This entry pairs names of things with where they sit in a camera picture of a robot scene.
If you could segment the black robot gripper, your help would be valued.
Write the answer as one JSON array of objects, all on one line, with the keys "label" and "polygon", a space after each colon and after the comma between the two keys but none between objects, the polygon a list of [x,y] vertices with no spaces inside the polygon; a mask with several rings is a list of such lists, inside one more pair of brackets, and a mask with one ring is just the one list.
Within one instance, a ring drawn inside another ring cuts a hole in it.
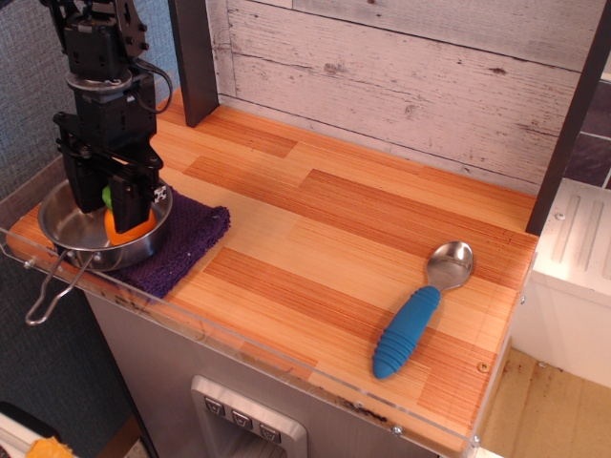
[{"label": "black robot gripper", "polygon": [[123,71],[116,79],[93,80],[67,73],[75,114],[53,116],[59,129],[58,150],[74,201],[85,214],[106,206],[111,193],[119,234],[149,219],[153,184],[163,167],[150,140],[157,132],[154,77]]}]

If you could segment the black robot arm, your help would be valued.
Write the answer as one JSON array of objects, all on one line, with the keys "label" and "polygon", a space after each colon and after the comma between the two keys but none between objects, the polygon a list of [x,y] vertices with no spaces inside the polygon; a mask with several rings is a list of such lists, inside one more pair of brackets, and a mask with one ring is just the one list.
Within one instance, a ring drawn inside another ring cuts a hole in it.
[{"label": "black robot arm", "polygon": [[155,74],[143,61],[146,25],[131,1],[47,1],[69,63],[66,81],[75,114],[60,112],[57,149],[74,200],[84,213],[110,204],[115,230],[149,218],[165,193],[162,159],[150,141],[157,131]]}]

